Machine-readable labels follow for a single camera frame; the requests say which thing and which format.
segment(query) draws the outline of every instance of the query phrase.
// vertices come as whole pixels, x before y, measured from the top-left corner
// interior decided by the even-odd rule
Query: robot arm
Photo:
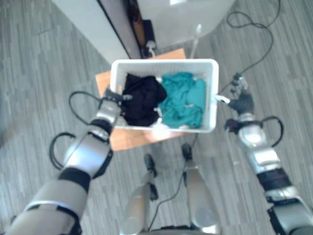
[[[229,120],[226,128],[238,135],[239,146],[273,206],[268,210],[272,226],[278,235],[312,235],[313,211],[300,197],[281,166],[275,150],[269,144],[260,122],[253,115],[254,104],[245,79],[235,77],[240,96],[229,101],[238,121]]]
[[[96,117],[69,147],[64,168],[44,184],[6,235],[80,235],[91,179],[106,171],[112,158],[110,134],[121,109],[122,96],[106,91]]]

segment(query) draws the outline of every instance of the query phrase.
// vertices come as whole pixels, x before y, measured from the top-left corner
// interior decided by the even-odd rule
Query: white wall
[[[96,0],[52,1],[110,64],[129,58]]]

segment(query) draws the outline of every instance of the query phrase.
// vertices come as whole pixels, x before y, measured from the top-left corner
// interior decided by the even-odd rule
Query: black joint
[[[92,120],[90,125],[100,127],[101,129],[105,130],[109,135],[112,133],[113,130],[111,123],[103,119]]]
[[[231,84],[232,84],[234,87],[236,87],[236,86],[239,85],[239,83],[238,83],[237,80],[232,80],[232,81],[231,81]]]
[[[292,186],[288,175],[282,168],[260,173],[257,177],[265,191]]]
[[[161,227],[159,230],[193,230],[190,226],[188,225],[180,225],[180,226],[166,226],[166,227]]]
[[[67,208],[61,207],[61,206],[57,207],[57,211],[61,211],[63,213],[66,213],[66,214],[70,215],[75,220],[75,223],[74,223],[74,225],[73,225],[73,227],[69,233],[70,235],[81,235],[83,233],[82,228],[81,228],[80,223],[79,223],[79,217],[75,212],[73,212]]]
[[[40,206],[40,204],[37,204],[37,205],[34,205],[34,206],[32,206],[32,207],[28,208],[27,210],[28,210],[28,211],[31,211],[31,210],[36,210],[36,209],[38,209],[38,208],[39,208],[39,206]]]
[[[225,130],[227,130],[228,132],[233,132],[235,134],[238,134],[239,130],[240,130],[240,124],[237,120],[235,119],[228,119],[226,121],[226,124],[224,126]]]
[[[238,81],[241,77],[242,77],[242,75],[241,75],[240,73],[236,73],[236,74],[234,75],[234,79],[235,79],[236,81]]]
[[[109,100],[109,101],[115,102],[116,104],[119,104],[119,102],[123,101],[123,96],[120,94],[114,93],[113,91],[111,91],[110,88],[107,88],[105,90],[103,100]]]
[[[62,171],[58,180],[68,180],[77,183],[88,193],[91,178],[86,172],[69,167]]]
[[[187,187],[187,173],[184,172],[182,175],[183,175],[184,185],[185,187]]]
[[[280,235],[287,235],[284,231],[284,229],[282,228],[274,210],[273,210],[273,207],[270,208],[268,210],[268,215],[269,215],[269,218],[270,218],[270,223],[272,224],[272,227],[274,229],[274,231],[276,232],[276,234],[280,234]]]
[[[101,141],[101,142],[108,142],[109,140],[104,140],[103,138],[101,138],[100,136],[94,134],[93,132],[88,132],[88,135],[92,135],[94,138],[96,138],[97,140]]]
[[[150,184],[150,200],[151,201],[155,201],[158,199],[158,192],[157,192],[157,188],[154,184]]]
[[[94,175],[94,177],[93,177],[94,179],[99,177],[99,176],[101,176],[101,175],[103,175],[106,172],[107,167],[109,166],[109,164],[110,164],[110,162],[112,160],[112,157],[113,157],[113,151],[110,150],[109,154],[107,155],[106,160],[104,161],[104,163],[102,164],[102,166],[100,167],[98,172]]]

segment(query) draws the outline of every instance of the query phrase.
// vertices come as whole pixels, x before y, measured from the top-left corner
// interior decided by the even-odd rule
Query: white cable
[[[195,38],[194,38],[194,41],[193,41],[193,44],[192,44],[192,48],[191,48],[191,53],[190,53],[189,59],[193,59],[195,57],[195,52],[196,52],[196,49],[197,49],[197,46],[198,46],[201,30],[202,30],[202,25],[201,24],[197,25],[196,34],[195,34]]]
[[[155,51],[151,47],[149,47],[149,52],[152,55],[152,57],[156,56]]]

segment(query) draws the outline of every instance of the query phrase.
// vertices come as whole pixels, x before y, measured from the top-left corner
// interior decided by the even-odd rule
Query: teal clothing
[[[179,72],[163,75],[162,86],[167,93],[159,104],[162,122],[172,128],[182,125],[199,128],[205,111],[205,82],[194,80],[192,73]]]

